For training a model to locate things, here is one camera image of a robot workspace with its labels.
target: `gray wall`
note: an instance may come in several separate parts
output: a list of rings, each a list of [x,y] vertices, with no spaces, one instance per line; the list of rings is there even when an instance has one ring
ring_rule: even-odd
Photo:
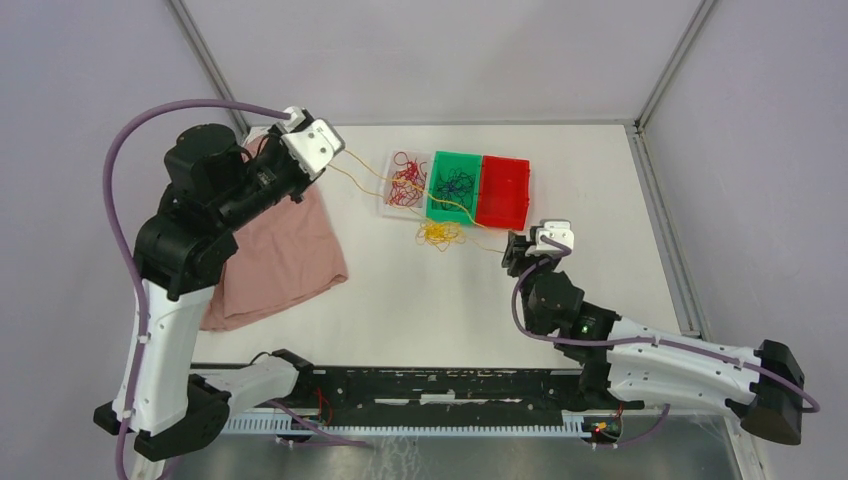
[[[724,1],[648,126],[717,340],[789,344],[823,413],[774,478],[845,478],[848,3]]]
[[[113,479],[114,439],[91,422],[119,386],[132,292],[100,173],[136,113],[212,91],[163,1],[0,5],[0,465],[3,478]],[[117,167],[133,237],[166,183],[177,113],[142,127]]]

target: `black cable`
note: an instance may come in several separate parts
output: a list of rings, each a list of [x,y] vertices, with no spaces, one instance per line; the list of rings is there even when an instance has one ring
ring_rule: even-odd
[[[259,357],[261,357],[262,355],[268,355],[269,357],[271,356],[271,354],[268,352],[259,352],[256,354],[255,357],[253,357],[253,360],[251,360],[248,365],[253,365],[254,363],[256,363],[256,361],[259,360]]]

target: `metal frame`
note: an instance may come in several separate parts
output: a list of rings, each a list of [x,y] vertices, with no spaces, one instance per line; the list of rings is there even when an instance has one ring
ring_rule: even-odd
[[[645,142],[645,127],[650,122],[654,112],[662,100],[666,90],[674,80],[680,65],[703,29],[703,26],[715,10],[719,0],[702,0],[692,19],[689,22],[680,41],[674,49],[671,57],[666,63],[662,74],[656,85],[648,96],[644,107],[635,120],[610,120],[610,121],[586,121],[586,122],[521,122],[521,123],[557,123],[557,124],[618,124],[623,125],[630,143],[636,171],[642,186],[642,192],[648,206],[648,214],[654,230],[654,235],[660,249],[660,258],[669,290],[672,296],[675,313],[678,317],[681,332],[687,336],[711,338],[708,325],[704,321],[703,312],[692,287],[691,276],[685,264],[683,255],[679,248],[679,240],[674,231],[673,222],[669,216],[668,209],[662,195],[662,189],[657,181],[654,168],[651,163],[648,148]],[[188,8],[183,0],[166,0],[169,9],[173,13],[174,20],[186,37],[189,45],[197,57],[200,66],[207,75],[210,84],[215,89],[219,98],[234,100],[220,67],[215,62],[204,41],[200,31],[195,24]],[[229,112],[230,118],[237,133],[244,138],[250,131],[250,123],[241,112]],[[489,123],[515,123],[515,122],[489,122]],[[727,431],[730,437],[731,448],[736,455],[740,472],[744,480],[765,480],[768,478],[766,467],[761,462],[761,455],[755,443],[755,439],[741,430],[738,425],[727,421]]]

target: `purple cable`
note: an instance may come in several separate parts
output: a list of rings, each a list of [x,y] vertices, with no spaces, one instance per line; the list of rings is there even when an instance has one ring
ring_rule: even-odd
[[[621,447],[629,447],[629,446],[635,445],[637,443],[642,443],[645,440],[647,440],[648,438],[650,438],[652,435],[654,435],[655,433],[660,431],[660,428],[662,428],[663,424],[668,419],[669,410],[671,410],[671,405],[666,403],[665,406],[663,406],[662,413],[660,413],[660,416],[657,419],[657,423],[655,423],[654,426],[649,428],[646,432],[644,432],[640,435],[637,435],[637,436],[631,438],[630,440],[625,440],[623,442],[616,442],[616,443],[612,443],[612,444],[610,444],[610,443],[596,443],[596,444],[593,444],[593,446],[595,448],[600,448],[602,450],[615,450],[615,449],[618,449],[618,448],[621,448]]]
[[[300,418],[300,416],[297,415],[296,413],[294,413],[289,407],[283,405],[282,403],[280,403],[276,400],[268,400],[265,403],[267,403],[268,405],[271,405],[274,408],[279,408],[280,410],[284,411],[286,413],[286,415],[292,417],[295,422],[303,425],[303,427],[306,428],[307,430],[311,431],[312,433],[314,433],[316,435],[321,435],[322,437],[324,437],[328,440],[327,443],[316,443],[315,444],[316,447],[317,446],[331,447],[331,446],[339,446],[339,445],[346,445],[346,446],[349,446],[349,447],[369,447],[370,446],[366,442],[362,442],[362,441],[359,441],[359,440],[348,440],[344,437],[340,437],[338,435],[333,435],[332,433],[323,432],[323,431],[319,430],[318,427],[316,427],[315,425],[312,425],[311,423],[307,422],[306,420]]]
[[[130,272],[133,288],[135,289],[136,298],[138,300],[139,335],[144,335],[147,332],[149,305],[147,303],[147,294],[144,292],[144,286],[141,283],[141,276],[138,273],[135,262],[133,262],[129,244],[127,243],[126,238],[124,238],[121,223],[118,221],[118,213],[115,210],[115,198],[112,194],[112,173],[115,170],[115,160],[118,158],[118,152],[121,150],[121,146],[123,146],[127,138],[148,120],[177,110],[203,107],[242,110],[283,120],[288,120],[290,118],[288,113],[251,105],[249,103],[214,99],[180,100],[147,110],[141,115],[130,120],[130,122],[127,123],[126,126],[124,126],[124,128],[122,128],[115,136],[115,139],[112,141],[112,145],[109,147],[109,151],[106,153],[106,162],[103,165],[103,202],[106,205],[106,217],[109,219],[109,226],[112,228],[112,234],[115,236],[115,242],[118,244],[118,250],[121,252],[124,264]],[[141,368],[141,360],[144,357],[144,347],[144,343],[138,344],[130,364],[130,373],[127,379],[127,392],[124,397],[124,410],[132,409],[133,402],[135,401],[135,389],[136,384],[138,383],[138,373]],[[118,430],[118,442],[117,448],[115,449],[115,469],[118,472],[118,478],[120,480],[129,480],[126,469],[124,468],[124,447],[126,445],[127,431],[129,430],[129,418],[125,418],[122,413],[119,414],[121,415],[121,426]],[[164,479],[169,473],[170,471],[163,472],[157,480]]]
[[[549,245],[553,245],[553,246],[555,246],[555,247],[557,247],[557,248],[559,248],[560,250],[563,251],[562,254],[553,257],[554,259],[562,258],[562,257],[568,255],[569,253],[571,253],[571,249],[569,249],[567,246],[562,245],[561,243],[556,242],[554,240],[551,240],[550,238],[541,237],[541,240],[543,242],[545,242]],[[512,291],[512,320],[515,322],[515,326],[518,327],[518,330],[521,333],[523,333],[524,335],[526,335],[530,338],[536,339],[536,340],[541,340],[541,341],[544,341],[544,342],[557,343],[557,344],[561,344],[561,345],[571,345],[571,346],[575,346],[575,347],[614,347],[616,345],[627,345],[627,344],[633,344],[633,343],[650,343],[650,344],[654,343],[653,337],[638,337],[637,336],[637,337],[630,337],[630,338],[619,338],[619,339],[616,339],[616,340],[574,340],[574,339],[570,339],[570,338],[549,337],[547,335],[536,335],[535,333],[528,332],[521,325],[521,320],[519,320],[519,318],[518,318],[518,294],[521,290],[521,285],[524,283],[524,280],[531,273],[533,273],[533,271],[535,271],[536,268],[538,268],[541,265],[544,265],[545,263],[547,263],[549,261],[550,261],[550,259],[543,258],[539,262],[531,265],[527,270],[524,271],[524,273],[522,273],[518,277],[518,281],[515,283],[515,288]],[[789,380],[781,377],[777,373],[774,373],[770,370],[767,370],[767,369],[765,369],[765,368],[763,368],[759,365],[755,365],[753,363],[749,363],[749,362],[745,362],[745,361],[740,362],[740,359],[735,358],[735,357],[731,357],[729,355],[723,355],[721,353],[716,353],[716,352],[713,352],[713,351],[710,351],[710,350],[707,350],[707,349],[704,349],[704,348],[696,347],[696,346],[693,346],[693,345],[687,345],[685,343],[675,342],[673,340],[660,339],[659,342],[657,342],[657,343],[658,343],[658,345],[664,345],[664,346],[667,346],[667,347],[676,348],[678,350],[685,350],[687,352],[696,353],[696,354],[703,355],[705,357],[709,357],[709,358],[712,358],[712,359],[715,359],[715,360],[727,362],[727,363],[730,363],[732,365],[737,365],[740,368],[747,368],[748,370],[752,370],[754,372],[757,372],[760,375],[763,375],[763,376],[770,378],[771,380],[777,382],[778,384],[780,384],[782,387],[786,388],[790,392],[792,392],[792,393],[800,396],[804,400],[806,400],[807,403],[810,404],[810,407],[802,408],[801,409],[802,412],[804,412],[804,413],[816,413],[816,412],[819,412],[821,410],[821,405],[819,405],[819,402],[817,402],[816,399],[812,397],[812,395],[805,392],[803,389],[799,388],[797,385],[790,382]]]

